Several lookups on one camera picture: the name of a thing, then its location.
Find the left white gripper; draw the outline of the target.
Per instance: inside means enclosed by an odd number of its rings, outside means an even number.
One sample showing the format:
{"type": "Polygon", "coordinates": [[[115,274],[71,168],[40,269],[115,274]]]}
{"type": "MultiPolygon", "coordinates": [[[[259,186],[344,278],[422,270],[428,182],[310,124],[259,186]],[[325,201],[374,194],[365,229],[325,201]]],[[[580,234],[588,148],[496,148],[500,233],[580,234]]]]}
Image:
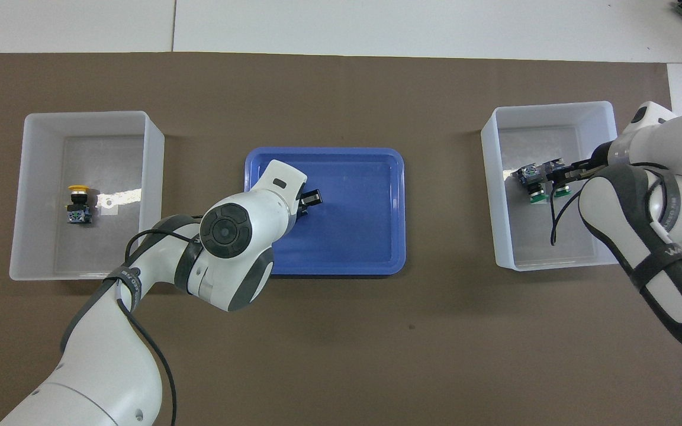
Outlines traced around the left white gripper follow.
{"type": "Polygon", "coordinates": [[[271,160],[247,194],[256,202],[258,218],[276,230],[291,230],[308,215],[308,207],[323,203],[319,189],[303,192],[307,175],[278,160],[271,160]]]}

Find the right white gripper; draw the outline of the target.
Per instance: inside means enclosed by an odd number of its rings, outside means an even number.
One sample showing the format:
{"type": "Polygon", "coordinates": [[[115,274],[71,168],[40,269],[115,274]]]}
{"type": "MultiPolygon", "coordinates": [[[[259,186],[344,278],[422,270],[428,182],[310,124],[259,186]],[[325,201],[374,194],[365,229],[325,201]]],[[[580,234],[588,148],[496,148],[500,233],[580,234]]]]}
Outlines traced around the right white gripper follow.
{"type": "Polygon", "coordinates": [[[630,123],[611,142],[594,149],[590,159],[569,164],[565,180],[587,180],[600,168],[610,164],[632,164],[633,148],[644,146],[649,133],[655,127],[675,118],[675,114],[655,102],[645,102],[637,109],[630,123]]]}

